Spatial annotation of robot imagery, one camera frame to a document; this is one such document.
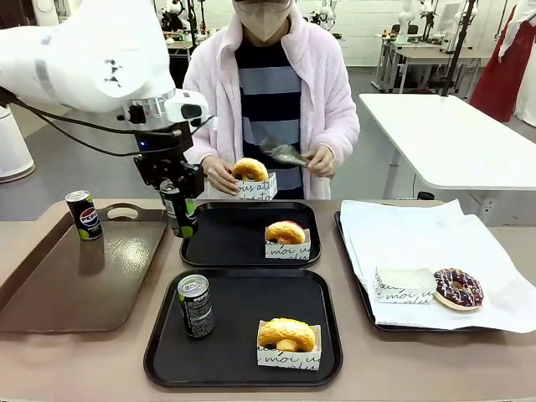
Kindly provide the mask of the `person's left hand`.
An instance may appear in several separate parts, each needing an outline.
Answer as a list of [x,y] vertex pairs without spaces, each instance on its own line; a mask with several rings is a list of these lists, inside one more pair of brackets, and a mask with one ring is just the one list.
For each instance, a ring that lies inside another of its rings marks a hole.
[[329,147],[318,145],[306,152],[307,169],[319,178],[332,178],[335,174],[335,158]]

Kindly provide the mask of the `person's right hand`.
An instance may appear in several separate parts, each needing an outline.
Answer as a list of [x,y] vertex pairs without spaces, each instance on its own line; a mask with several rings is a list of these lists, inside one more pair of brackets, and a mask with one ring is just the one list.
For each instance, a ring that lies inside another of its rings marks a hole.
[[232,175],[233,165],[225,160],[207,156],[201,162],[204,174],[211,186],[221,193],[235,196],[239,192],[237,180]]

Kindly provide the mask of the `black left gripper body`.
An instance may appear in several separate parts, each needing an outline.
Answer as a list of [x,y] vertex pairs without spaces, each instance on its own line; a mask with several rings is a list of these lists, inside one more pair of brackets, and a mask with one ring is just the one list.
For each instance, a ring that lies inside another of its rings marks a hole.
[[134,163],[142,181],[147,186],[160,187],[162,182],[170,180],[176,187],[178,163],[188,162],[184,153],[193,145],[190,130],[137,131],[134,137],[139,149]]

